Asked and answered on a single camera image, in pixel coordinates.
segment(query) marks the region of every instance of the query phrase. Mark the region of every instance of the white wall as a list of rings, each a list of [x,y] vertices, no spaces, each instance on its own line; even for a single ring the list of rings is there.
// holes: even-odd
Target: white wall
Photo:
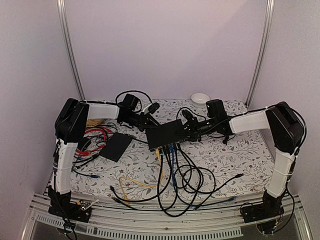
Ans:
[[[275,1],[271,32],[252,109],[287,101],[308,135],[291,189],[297,191],[314,239],[320,235],[320,1]],[[269,144],[273,145],[270,136]]]
[[[56,0],[0,6],[0,239],[17,240],[52,170],[54,122],[77,97]]]
[[[74,55],[87,99],[138,89],[153,98],[244,100],[266,0],[68,0]]]

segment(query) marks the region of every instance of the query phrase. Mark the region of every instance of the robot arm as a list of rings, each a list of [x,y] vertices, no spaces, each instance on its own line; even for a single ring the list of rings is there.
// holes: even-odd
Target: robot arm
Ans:
[[[218,132],[225,135],[224,143],[230,135],[251,130],[269,129],[276,148],[275,163],[270,183],[265,191],[262,204],[241,208],[244,221],[252,222],[283,214],[281,200],[287,182],[291,178],[305,128],[286,102],[269,108],[228,116],[221,100],[206,103],[210,119],[198,122],[187,110],[182,115],[187,119],[183,131],[191,141],[200,141],[201,136]]]
[[[73,220],[89,221],[91,209],[79,210],[77,204],[70,203],[73,158],[78,142],[85,134],[87,120],[117,119],[118,123],[138,127],[140,131],[159,125],[151,116],[159,108],[159,104],[152,103],[138,114],[135,112],[138,102],[139,99],[131,94],[127,94],[118,104],[81,102],[72,98],[66,101],[54,125],[57,140],[53,154],[53,180],[48,190],[51,199],[49,213],[60,217],[66,217],[67,214]]]

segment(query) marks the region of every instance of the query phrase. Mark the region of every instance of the cable tie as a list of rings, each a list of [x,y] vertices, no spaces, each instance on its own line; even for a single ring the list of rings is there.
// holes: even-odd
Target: cable tie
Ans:
[[[281,171],[278,171],[277,169],[273,169],[275,172],[277,172],[277,173],[279,173],[279,174],[281,174],[281,175],[283,175],[283,176],[292,176],[294,173],[291,173],[291,174],[286,174],[286,173],[283,173],[283,172],[281,172]]]

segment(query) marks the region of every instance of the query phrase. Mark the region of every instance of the red cable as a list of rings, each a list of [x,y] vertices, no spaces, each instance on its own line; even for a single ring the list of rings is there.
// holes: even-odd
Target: red cable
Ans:
[[[92,133],[92,132],[101,132],[101,133],[103,133],[103,140],[106,142],[107,141],[107,135],[106,135],[105,131],[110,133],[110,134],[112,133],[112,131],[110,129],[108,129],[106,127],[103,127],[103,126],[100,126],[99,128],[96,128],[96,127],[88,128],[84,132],[84,134],[88,134],[88,133]],[[76,149],[77,157],[89,156],[91,153],[101,150],[104,146],[105,146],[105,144],[97,147],[96,149],[87,150],[87,151],[80,151],[80,150]]]

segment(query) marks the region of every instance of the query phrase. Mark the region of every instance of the yellow cable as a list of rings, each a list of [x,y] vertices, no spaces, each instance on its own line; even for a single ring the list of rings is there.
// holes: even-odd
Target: yellow cable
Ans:
[[[155,153],[156,153],[156,156],[158,157],[159,163],[160,163],[160,165],[161,165],[161,156],[160,156],[160,151],[159,151],[158,148],[155,150]],[[161,171],[160,184],[161,184],[163,178],[164,178],[164,171]],[[124,190],[124,187],[123,187],[123,185],[122,185],[122,179],[129,180],[129,181],[131,181],[131,182],[133,182],[133,183],[135,183],[135,184],[137,184],[137,185],[139,185],[139,186],[147,187],[147,188],[156,188],[156,187],[158,186],[157,184],[147,185],[147,184],[144,184],[144,183],[139,182],[139,181],[137,181],[137,180],[134,180],[134,179],[132,179],[132,178],[129,178],[129,177],[126,177],[126,176],[121,176],[121,177],[119,177],[118,181],[119,181],[119,185],[120,185],[120,188],[121,188],[121,190],[122,190],[122,193],[123,193],[123,198],[124,198],[125,200],[128,200],[128,198],[127,198],[126,192],[125,192],[125,190]]]

